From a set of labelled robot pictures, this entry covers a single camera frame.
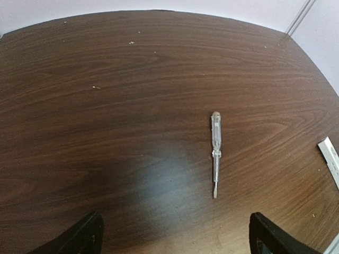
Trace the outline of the white remote control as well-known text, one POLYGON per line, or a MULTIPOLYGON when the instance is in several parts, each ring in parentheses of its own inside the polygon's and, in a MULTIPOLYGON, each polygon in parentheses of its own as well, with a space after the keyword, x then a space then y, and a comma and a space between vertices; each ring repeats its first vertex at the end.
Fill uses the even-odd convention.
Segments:
POLYGON ((323 141, 318 143, 318 148, 326 161, 336 187, 339 188, 338 154, 330 138, 326 137, 323 141))

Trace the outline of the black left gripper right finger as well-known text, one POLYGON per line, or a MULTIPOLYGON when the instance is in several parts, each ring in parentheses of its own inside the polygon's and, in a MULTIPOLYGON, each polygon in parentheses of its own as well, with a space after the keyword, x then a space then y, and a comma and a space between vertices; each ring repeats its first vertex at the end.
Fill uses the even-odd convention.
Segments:
POLYGON ((286 233, 260 212, 250 216, 249 246, 251 253, 319 253, 286 233))

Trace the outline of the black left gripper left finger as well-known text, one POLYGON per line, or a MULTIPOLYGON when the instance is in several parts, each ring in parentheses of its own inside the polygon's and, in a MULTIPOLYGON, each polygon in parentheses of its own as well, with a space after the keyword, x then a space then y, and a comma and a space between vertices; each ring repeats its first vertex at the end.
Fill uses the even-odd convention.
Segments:
POLYGON ((101 253, 104 222, 99 212, 91 212, 53 240, 30 253, 101 253))

